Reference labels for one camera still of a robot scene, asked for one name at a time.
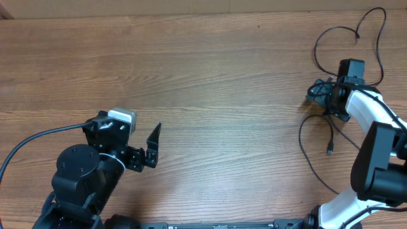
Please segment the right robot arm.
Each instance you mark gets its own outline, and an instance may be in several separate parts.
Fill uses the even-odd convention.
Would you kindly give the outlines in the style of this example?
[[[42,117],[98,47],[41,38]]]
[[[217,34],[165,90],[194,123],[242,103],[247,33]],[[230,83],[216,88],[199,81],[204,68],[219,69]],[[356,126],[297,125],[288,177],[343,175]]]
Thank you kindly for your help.
[[[390,162],[392,156],[406,160],[406,122],[375,87],[365,84],[364,68],[362,60],[341,60],[336,81],[316,81],[308,89],[308,99],[326,113],[354,118],[366,137],[352,166],[350,187],[317,206],[302,228],[356,228],[375,212],[406,211],[401,207],[406,203],[406,165]]]

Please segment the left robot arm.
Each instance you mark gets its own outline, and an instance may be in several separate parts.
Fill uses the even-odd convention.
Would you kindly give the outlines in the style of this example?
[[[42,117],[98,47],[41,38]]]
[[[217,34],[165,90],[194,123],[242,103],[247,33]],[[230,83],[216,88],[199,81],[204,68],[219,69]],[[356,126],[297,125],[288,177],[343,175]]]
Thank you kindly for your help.
[[[35,228],[140,228],[126,216],[100,217],[121,176],[127,170],[142,172],[156,167],[161,125],[146,140],[147,148],[129,146],[137,115],[127,109],[99,111],[86,121],[87,142],[63,150],[52,178],[53,192],[47,197]]]

